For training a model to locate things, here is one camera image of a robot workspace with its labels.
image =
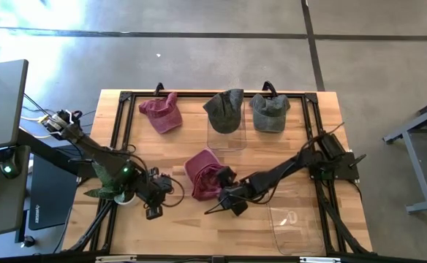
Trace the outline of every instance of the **black metal frame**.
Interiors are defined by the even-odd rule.
[[[123,117],[123,108],[124,108],[124,105],[126,104],[126,102],[129,103],[129,111],[128,111],[128,115],[127,115],[127,119],[126,119],[126,126],[124,128],[122,150],[126,150],[128,144],[129,144],[129,136],[130,136],[131,127],[132,127],[132,118],[134,115],[135,101],[136,101],[137,97],[167,96],[169,93],[160,92],[161,90],[164,90],[164,89],[165,88],[163,87],[163,84],[159,83],[158,86],[156,87],[155,91],[122,91],[120,93],[119,101],[118,101],[118,109],[116,111],[116,119],[115,119],[115,123],[114,123],[114,127],[113,127],[113,134],[111,137],[110,147],[115,148],[116,144],[118,142],[118,134],[119,134],[119,131],[121,128],[121,122],[122,122],[122,117]],[[266,85],[265,84],[262,90],[263,91],[270,91],[271,96],[281,95],[281,93],[276,92],[275,88],[273,88],[272,85]],[[256,93],[257,92],[245,91],[244,97],[252,98]],[[212,97],[215,94],[216,94],[216,92],[210,92],[210,91],[205,91],[205,92],[204,91],[193,91],[193,92],[187,91],[187,92],[178,93],[178,97]],[[300,99],[301,106],[303,108],[303,117],[304,117],[304,121],[305,121],[306,136],[308,137],[308,139],[311,139],[314,136],[313,131],[312,131],[310,112],[309,112],[309,104],[310,103],[312,106],[314,117],[316,119],[317,132],[318,132],[318,134],[321,134],[324,132],[324,128],[322,126],[322,119],[321,119],[321,115],[320,115],[320,109],[319,109],[318,100],[317,100],[317,95],[315,93],[291,93],[291,94],[290,93],[282,93],[282,94],[287,96],[289,99]],[[316,188],[318,188],[318,187],[322,188],[322,184],[321,184],[320,180],[314,180],[314,185]],[[333,181],[329,180],[328,185],[329,185],[329,187],[328,187],[328,189],[329,189],[329,201],[330,201],[331,205],[336,209],[337,213],[339,213],[339,206],[337,204],[336,191],[334,188]],[[104,204],[104,201],[100,200],[97,213],[100,211],[102,204]],[[328,225],[328,220],[327,220],[327,216],[326,216],[326,211],[320,203],[318,203],[318,208],[319,208],[319,212],[320,212],[320,221],[321,221],[321,227],[322,227],[322,236],[323,236],[323,240],[324,240],[324,244],[325,244],[325,252],[326,252],[326,254],[330,254],[330,253],[336,252],[336,250],[333,248],[332,242],[330,240],[330,232],[329,232],[329,225]],[[115,225],[115,220],[116,220],[116,210],[117,210],[117,205],[114,205],[110,211],[110,220],[108,221],[105,241],[104,241],[104,244],[102,246],[102,249],[104,251],[107,251],[108,253],[110,253],[110,249],[111,249],[111,241],[113,238],[113,230],[114,230],[114,225]],[[337,229],[336,229],[336,231],[337,231],[338,246],[339,246],[338,251],[347,252],[347,248],[345,246],[345,242],[344,242],[344,239],[342,237],[342,234]],[[91,251],[95,251],[97,249],[98,238],[99,238],[99,229],[95,232],[94,236],[91,239],[91,243],[90,243],[90,250]],[[291,258],[280,257],[280,259],[290,260]]]

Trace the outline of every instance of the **gray floor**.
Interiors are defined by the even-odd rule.
[[[299,0],[0,1],[0,26],[92,31],[303,34]],[[427,35],[427,0],[309,0],[316,34]],[[427,259],[427,212],[403,142],[381,138],[427,104],[427,42],[317,41],[326,91],[339,96],[359,164],[374,250]],[[83,112],[102,88],[316,91],[307,40],[30,37],[0,34],[0,61],[30,61],[26,92],[43,107]],[[44,132],[25,123],[36,133]],[[46,140],[51,145],[57,142]],[[60,229],[34,233],[42,246],[0,256],[48,253]],[[12,237],[0,236],[0,240]]]

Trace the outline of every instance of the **maroon baseball cap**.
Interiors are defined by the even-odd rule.
[[[163,134],[183,123],[181,113],[176,107],[177,98],[178,94],[172,92],[166,98],[151,99],[139,105],[139,111],[147,115],[157,132]]]

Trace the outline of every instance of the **desk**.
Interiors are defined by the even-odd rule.
[[[91,132],[91,137],[101,145],[110,144],[120,92],[101,92]],[[331,130],[341,123],[337,95],[333,92],[319,92],[317,96],[323,126],[326,130]],[[136,106],[145,100],[147,98],[138,98]],[[278,245],[285,254],[324,254],[320,241],[322,233],[316,192],[306,169],[281,182],[270,207],[250,205],[240,217],[235,217],[230,211],[203,215],[204,211],[213,207],[217,201],[198,202],[190,197],[192,184],[184,174],[183,163],[206,147],[207,115],[202,108],[206,101],[206,98],[178,98],[183,126],[165,135],[154,131],[147,117],[140,114],[136,107],[129,143],[137,147],[136,154],[144,159],[149,167],[157,166],[162,172],[180,180],[186,189],[186,198],[177,207],[165,208],[164,215],[153,221],[146,220],[142,204],[134,207],[120,206],[111,253],[278,256],[281,255],[277,249]],[[301,103],[291,99],[290,105],[286,130],[281,134],[255,131],[251,108],[246,105],[246,149],[237,152],[216,152],[221,163],[230,165],[238,173],[238,179],[275,167],[294,156],[307,141]],[[123,116],[126,116],[127,108],[124,109]],[[119,137],[123,136],[123,132],[124,128],[120,129]],[[343,146],[348,148],[344,129],[338,129],[336,135]],[[75,244],[94,219],[98,200],[84,196],[83,192],[99,186],[99,181],[92,179],[78,188],[63,249]],[[173,196],[167,198],[166,203],[173,203],[180,198],[180,191],[176,190]],[[361,245],[371,250],[358,192],[353,185],[345,181],[336,181],[336,192],[344,223]],[[286,224],[285,228],[277,227],[274,236],[271,222],[273,221],[274,226],[279,226],[280,220],[290,213],[298,217],[296,224]],[[332,224],[329,226],[336,247],[335,231]],[[99,244],[104,239],[104,229],[105,222],[102,224]]]

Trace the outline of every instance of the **dark gray baseball cap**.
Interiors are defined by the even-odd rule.
[[[213,129],[222,134],[234,132],[241,123],[243,90],[239,88],[216,94],[204,104]]]
[[[249,105],[253,108],[252,122],[254,128],[261,132],[282,132],[285,130],[287,110],[290,103],[285,95],[265,99],[256,94]]]

